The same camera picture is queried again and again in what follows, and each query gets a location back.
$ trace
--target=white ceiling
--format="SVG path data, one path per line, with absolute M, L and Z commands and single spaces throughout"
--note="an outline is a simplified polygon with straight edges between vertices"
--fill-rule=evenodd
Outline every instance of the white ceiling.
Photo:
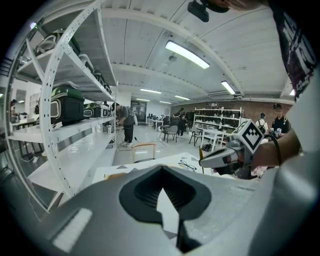
M 103 30 L 119 90 L 154 101 L 184 102 L 174 95 L 205 101 L 210 99 L 208 93 L 226 91 L 221 81 L 227 80 L 245 98 L 288 99 L 288 76 L 270 9 L 224 14 L 209 10 L 210 21 L 203 23 L 188 13 L 190 1 L 105 2 Z M 91 2 L 56 1 L 47 18 L 79 11 Z M 165 49 L 168 40 L 195 52 L 210 67 L 202 69 Z

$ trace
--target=white wall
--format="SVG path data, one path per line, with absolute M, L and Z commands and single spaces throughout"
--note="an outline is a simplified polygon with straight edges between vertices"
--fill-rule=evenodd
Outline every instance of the white wall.
M 156 115 L 157 117 L 161 117 L 161 115 L 170 116 L 171 106 L 168 104 L 159 104 L 154 102 L 146 103 L 146 118 L 150 114 Z
M 0 86 L 7 87 L 9 79 L 7 77 L 0 77 Z M 15 99 L 17 96 L 17 90 L 26 91 L 25 93 L 25 102 L 24 102 L 24 110 L 21 112 L 26 112 L 29 114 L 30 112 L 30 96 L 32 94 L 37 94 L 41 91 L 41 84 L 36 84 L 33 82 L 25 82 L 18 79 L 14 79 L 11 85 L 11 100 Z

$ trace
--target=woman with backpack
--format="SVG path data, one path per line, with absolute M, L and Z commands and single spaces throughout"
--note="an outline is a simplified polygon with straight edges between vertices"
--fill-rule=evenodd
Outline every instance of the woman with backpack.
M 266 135 L 268 132 L 268 124 L 265 121 L 266 115 L 265 113 L 260 114 L 260 120 L 256 121 L 255 125 L 260 129 L 263 135 Z

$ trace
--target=black and white tag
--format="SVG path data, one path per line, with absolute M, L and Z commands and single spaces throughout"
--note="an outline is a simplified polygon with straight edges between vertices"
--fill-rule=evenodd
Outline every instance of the black and white tag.
M 248 146 L 252 149 L 252 151 L 255 151 L 263 135 L 253 123 L 250 123 L 245 132 L 242 134 L 242 137 L 248 143 Z

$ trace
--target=green storage case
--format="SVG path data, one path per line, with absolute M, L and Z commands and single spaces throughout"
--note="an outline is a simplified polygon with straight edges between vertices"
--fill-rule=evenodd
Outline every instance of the green storage case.
M 84 119 L 85 98 L 73 82 L 60 82 L 53 86 L 51 94 L 51 122 L 62 125 Z
M 85 104 L 83 115 L 85 118 L 99 118 L 101 117 L 101 106 L 96 103 Z

